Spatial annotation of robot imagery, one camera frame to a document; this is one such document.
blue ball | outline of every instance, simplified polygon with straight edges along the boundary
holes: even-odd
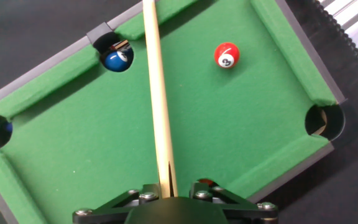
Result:
[[[5,127],[4,127],[4,129],[5,129],[5,131],[7,131],[7,132],[13,132],[13,125],[12,125],[12,123],[6,123],[5,124]]]
[[[106,57],[104,66],[113,72],[123,72],[129,67],[128,58],[123,52],[115,51]]]
[[[127,56],[128,63],[131,64],[134,59],[134,51],[132,50],[132,47],[128,47],[122,50],[122,52]]]

mini pool table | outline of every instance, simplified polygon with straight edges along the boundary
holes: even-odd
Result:
[[[140,9],[107,23],[134,51],[125,72],[106,70],[84,37],[0,92],[13,123],[0,195],[19,223],[70,223],[158,182]],[[161,0],[157,13],[180,195],[207,177],[256,201],[332,149],[305,118],[344,99],[284,1]],[[223,42],[241,51],[232,69],[214,62]]]

screw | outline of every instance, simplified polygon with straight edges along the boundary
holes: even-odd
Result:
[[[276,206],[270,202],[258,203],[257,206],[259,209],[263,209],[263,210],[272,210],[276,208]]]
[[[222,187],[220,186],[216,186],[216,187],[213,187],[214,190],[216,191],[221,191],[221,190],[224,190]]]
[[[208,198],[209,196],[211,196],[211,194],[209,194],[209,192],[206,190],[199,190],[196,192],[195,196],[197,198]]]
[[[132,189],[132,190],[128,190],[128,193],[129,194],[136,194],[136,193],[139,193],[139,191],[136,190],[136,189]]]
[[[86,216],[92,214],[92,209],[90,208],[81,208],[75,212],[79,216]]]
[[[152,200],[155,199],[157,195],[153,192],[146,192],[141,195],[139,195],[139,198],[145,199],[145,200]]]

green felt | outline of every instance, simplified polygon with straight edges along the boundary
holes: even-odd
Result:
[[[97,65],[98,62],[94,48],[91,45],[85,47],[66,59],[65,63],[52,67],[43,75],[27,83],[25,88],[19,88],[0,100],[0,115],[12,118],[49,93],[72,81],[85,70]]]
[[[276,4],[275,0],[251,0],[251,2],[310,99],[320,106],[328,106],[336,102],[302,43],[294,35],[295,32],[283,16],[281,9],[272,7]]]
[[[21,223],[47,223],[20,178],[0,152],[0,193]]]
[[[155,5],[158,24],[163,24],[197,1],[198,0],[158,1]],[[121,34],[127,40],[137,40],[144,36],[143,12],[119,26],[115,32]]]
[[[209,177],[249,197],[328,143],[307,135],[304,122],[314,104],[335,100],[320,74],[289,62],[314,67],[302,50],[282,49],[302,48],[295,33],[283,39],[280,29],[265,27],[268,19],[261,18],[272,12],[276,26],[289,28],[273,1],[254,2],[257,11],[250,0],[208,2],[198,1],[160,26],[179,192],[186,196],[193,181]],[[141,24],[142,17],[131,22]],[[132,27],[125,26],[117,33],[131,36]],[[213,60],[222,42],[241,51],[233,69]],[[130,43],[135,59],[125,72],[95,65],[95,51],[86,48],[0,104],[0,114],[22,111],[12,117],[14,132],[2,148],[28,195],[16,191],[22,202],[33,198],[49,223],[70,223],[77,208],[97,208],[158,181],[145,42]],[[71,74],[68,83],[65,73]],[[301,81],[305,75],[307,82]],[[24,103],[23,94],[37,87],[44,95],[32,106]],[[0,173],[0,179],[14,177]],[[1,186],[8,180],[0,181],[0,191],[8,191]],[[17,206],[12,195],[2,195],[9,207]],[[36,214],[29,207],[23,209]],[[28,221],[20,217],[19,223]]]

wooden cue stick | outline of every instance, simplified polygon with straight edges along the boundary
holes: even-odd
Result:
[[[121,47],[125,46],[128,44],[128,40],[123,40],[121,43],[115,45],[114,47],[119,50]]]
[[[178,187],[173,163],[171,130],[162,67],[160,33],[154,0],[143,0],[144,27],[149,62],[150,92],[154,124],[155,151],[162,197],[177,197]]]

